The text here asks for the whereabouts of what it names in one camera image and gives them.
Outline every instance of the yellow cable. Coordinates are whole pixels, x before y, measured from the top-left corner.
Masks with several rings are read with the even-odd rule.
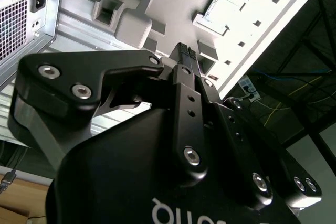
[[[319,77],[317,77],[317,78],[311,80],[311,81],[308,82],[308,83],[312,83],[312,82],[317,81],[317,80],[319,80],[319,79],[321,79],[321,78],[322,78],[322,76],[319,76]],[[305,87],[308,86],[308,85],[309,85],[309,84],[306,83],[305,85],[299,87],[298,89],[295,89],[295,90],[294,90],[293,92],[291,92],[288,96],[291,96],[292,94],[298,92],[299,90],[305,88]],[[281,105],[281,102],[279,102],[279,104],[275,107],[275,109],[272,111],[272,113],[270,113],[270,115],[268,116],[266,122],[264,123],[264,126],[266,126],[266,124],[268,123],[269,119],[272,117],[272,115],[274,114],[274,112],[277,111],[277,109],[278,109],[278,107],[279,107],[280,105]]]

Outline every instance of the screw hole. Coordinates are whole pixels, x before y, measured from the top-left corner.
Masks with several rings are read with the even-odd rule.
[[[188,110],[188,114],[189,114],[189,116],[191,116],[192,118],[194,118],[196,115],[195,115],[195,113],[194,113],[194,111],[192,111],[192,110]]]
[[[190,74],[189,69],[187,69],[187,68],[185,68],[185,67],[182,67],[182,71],[185,72],[186,74]]]
[[[233,123],[236,122],[235,119],[234,119],[232,116],[229,116],[229,120],[230,120],[231,122],[233,122]]]
[[[243,140],[243,137],[242,137],[242,135],[240,135],[238,132],[236,133],[236,137],[239,139],[239,140]]]
[[[188,99],[189,99],[190,101],[192,101],[192,102],[195,101],[195,99],[194,99],[191,95],[188,95]]]
[[[149,56],[149,60],[156,65],[159,64],[159,61],[155,59],[153,56]]]

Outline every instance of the bolt head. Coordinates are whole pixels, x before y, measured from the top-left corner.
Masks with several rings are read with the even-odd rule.
[[[308,184],[308,186],[310,187],[310,189],[311,189],[314,193],[317,192],[316,186],[313,184],[313,182],[312,182],[309,178],[306,178],[306,183]]]
[[[194,166],[197,166],[200,164],[201,162],[200,157],[194,149],[187,147],[184,149],[183,154],[184,154],[185,159],[189,162],[189,164],[194,165]]]
[[[88,99],[92,96],[92,91],[88,86],[77,84],[72,87],[72,93],[74,96],[80,99]]]
[[[253,173],[252,179],[260,191],[267,191],[267,184],[259,174]]]
[[[294,177],[294,182],[297,185],[297,187],[301,190],[301,191],[305,191],[306,188],[304,187],[303,183],[301,182],[301,180],[299,180],[298,177]]]
[[[41,76],[48,79],[56,79],[60,76],[60,72],[57,68],[50,65],[42,65],[38,68],[38,72]]]

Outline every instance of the cable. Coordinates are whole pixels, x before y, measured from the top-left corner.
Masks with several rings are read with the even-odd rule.
[[[243,99],[245,99],[245,98],[249,98],[249,99],[252,99],[254,97],[254,95],[253,94],[247,94],[247,95],[245,95],[245,96],[243,96],[243,97],[238,97],[238,98],[236,98],[238,101],[242,101]]]
[[[311,83],[308,82],[308,81],[302,80],[302,79],[300,79],[300,78],[293,77],[293,79],[302,81],[302,82],[306,83],[307,85],[311,85],[312,87],[314,87],[314,88],[320,90],[321,92],[325,93],[325,94],[326,94],[328,97],[330,97],[332,100],[336,101],[336,98],[332,97],[332,94],[326,92],[325,90],[321,89],[320,87],[318,87],[318,86],[316,86],[316,85],[314,85],[314,84],[311,84]]]
[[[13,169],[6,173],[5,176],[2,178],[1,182],[0,182],[0,194],[2,192],[4,192],[5,190],[8,189],[8,187],[13,183],[13,181],[16,178],[16,168],[19,166],[19,164],[22,162],[23,158],[25,157],[26,153],[27,153],[28,147],[26,147],[23,152],[21,153],[20,157],[18,158],[18,160],[16,161],[16,164],[14,165]]]
[[[308,104],[314,104],[314,103],[322,102],[322,101],[324,101],[324,100],[326,100],[326,99],[332,98],[332,96],[333,96],[334,94],[336,94],[336,91],[333,92],[330,96],[328,96],[328,97],[326,97],[326,98],[323,98],[323,99],[318,100],[318,101],[308,102]]]
[[[4,154],[4,149],[5,149],[5,141],[0,140],[1,141],[1,147],[0,147],[0,159],[2,157],[2,154]]]
[[[31,220],[31,219],[39,219],[39,218],[44,218],[44,217],[46,217],[46,216],[43,215],[43,216],[29,217],[28,220]]]
[[[271,107],[267,106],[266,104],[263,104],[262,102],[257,101],[257,103],[259,103],[260,105],[262,105],[262,106],[264,106],[264,107],[266,107],[266,108],[268,108],[270,110],[275,110],[275,108],[271,108]],[[289,109],[290,109],[290,107],[281,108],[281,109],[277,109],[277,110],[289,110]]]
[[[14,170],[15,170],[15,169],[19,166],[19,164],[22,162],[22,160],[23,160],[23,158],[25,157],[27,151],[28,151],[28,147],[26,147],[26,148],[24,149],[24,151],[22,152],[21,156],[18,158],[16,164],[15,164],[14,167],[13,167]]]
[[[319,80],[319,79],[321,79],[321,78],[322,78],[322,76],[319,76],[319,77],[313,79],[312,81],[310,81],[309,83],[312,83],[312,82],[314,82],[314,81],[317,81],[317,80]],[[293,92],[291,92],[288,96],[291,96],[292,94],[298,92],[299,90],[305,88],[305,87],[308,86],[308,85],[309,85],[309,84],[306,83],[305,85],[299,87],[298,89],[295,89],[295,90],[294,90]],[[279,108],[280,105],[281,105],[281,102],[279,102],[279,104],[275,107],[275,109],[272,111],[272,113],[270,113],[270,115],[268,116],[266,122],[264,123],[264,126],[266,126],[266,124],[268,123],[269,119],[272,117],[272,115],[274,114],[274,112],[277,111],[277,109]]]

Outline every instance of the steel beam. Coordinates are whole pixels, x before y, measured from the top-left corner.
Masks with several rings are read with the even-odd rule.
[[[320,9],[321,9],[324,25],[325,25],[325,28],[327,30],[327,35],[328,35],[328,38],[329,38],[331,51],[332,51],[332,53],[335,57],[335,60],[336,60],[336,43],[335,43],[335,39],[334,39],[334,34],[332,32],[332,29],[331,29],[331,25],[330,25],[330,22],[329,22],[327,10],[326,10],[326,7],[324,6],[323,0],[318,0],[318,2],[319,2]]]
[[[301,47],[302,41],[311,33],[311,31],[314,29],[314,27],[316,26],[316,24],[318,23],[321,17],[322,17],[321,12],[315,15],[314,19],[310,22],[307,29],[301,35],[299,41],[294,45],[294,47],[291,49],[289,54],[286,56],[286,58],[284,59],[280,67],[278,68],[277,73],[281,73],[284,70],[284,68],[287,66],[287,64],[290,62],[290,60],[294,57],[296,52]]]

